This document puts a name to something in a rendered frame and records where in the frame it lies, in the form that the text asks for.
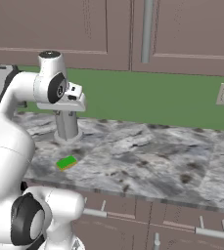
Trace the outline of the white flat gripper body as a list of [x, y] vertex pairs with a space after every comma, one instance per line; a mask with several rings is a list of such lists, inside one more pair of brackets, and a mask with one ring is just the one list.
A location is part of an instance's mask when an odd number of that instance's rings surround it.
[[59, 101], [55, 104], [36, 104], [39, 109], [46, 110], [62, 110], [62, 111], [85, 111], [87, 106], [87, 101], [85, 94], [82, 93], [80, 99], [77, 101], [67, 100], [65, 102]]

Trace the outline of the green and yellow sponge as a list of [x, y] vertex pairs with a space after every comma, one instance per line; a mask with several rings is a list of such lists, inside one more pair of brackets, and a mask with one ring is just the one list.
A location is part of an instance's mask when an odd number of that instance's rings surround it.
[[67, 168], [74, 166], [77, 163], [77, 160], [74, 156], [70, 155], [66, 158], [62, 158], [57, 162], [57, 167], [60, 171], [64, 171]]

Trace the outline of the grey cylinder on round base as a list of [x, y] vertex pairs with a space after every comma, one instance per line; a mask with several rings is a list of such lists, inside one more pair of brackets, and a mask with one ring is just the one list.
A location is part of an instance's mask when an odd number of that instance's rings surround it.
[[73, 144], [79, 141], [83, 133], [78, 128], [76, 112], [74, 116], [69, 116], [69, 111], [59, 111], [60, 115], [55, 115], [57, 125], [55, 140], [60, 144]]

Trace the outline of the brown drawer front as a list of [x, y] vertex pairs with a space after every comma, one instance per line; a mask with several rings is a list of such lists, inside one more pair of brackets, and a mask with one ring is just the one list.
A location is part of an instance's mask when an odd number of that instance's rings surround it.
[[200, 225], [199, 216], [203, 217], [206, 229], [222, 230], [224, 213], [164, 203], [153, 204], [151, 224], [195, 232]]
[[87, 198], [85, 207], [93, 210], [103, 210], [107, 216], [98, 217], [92, 215], [82, 215], [82, 219], [107, 220], [107, 219], [136, 219], [136, 199], [126, 198], [119, 195], [109, 195], [104, 193], [86, 192], [84, 197]]

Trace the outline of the brown base cupboard door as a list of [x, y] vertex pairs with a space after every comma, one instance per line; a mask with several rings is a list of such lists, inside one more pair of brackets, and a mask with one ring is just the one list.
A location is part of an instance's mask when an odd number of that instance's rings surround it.
[[198, 235], [191, 230], [150, 226], [147, 250], [154, 250], [155, 234], [159, 234], [158, 250], [224, 250], [224, 239]]
[[116, 217], [82, 216], [72, 223], [86, 250], [145, 250], [148, 226]]

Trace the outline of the brown wall cupboard door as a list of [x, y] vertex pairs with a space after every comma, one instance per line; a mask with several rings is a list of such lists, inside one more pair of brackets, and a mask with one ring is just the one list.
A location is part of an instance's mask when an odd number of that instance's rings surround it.
[[58, 51], [66, 66], [129, 68], [131, 0], [0, 0], [0, 63], [37, 65]]
[[224, 0], [154, 0], [148, 63], [141, 62], [143, 15], [144, 0], [134, 0], [134, 71], [224, 76]]

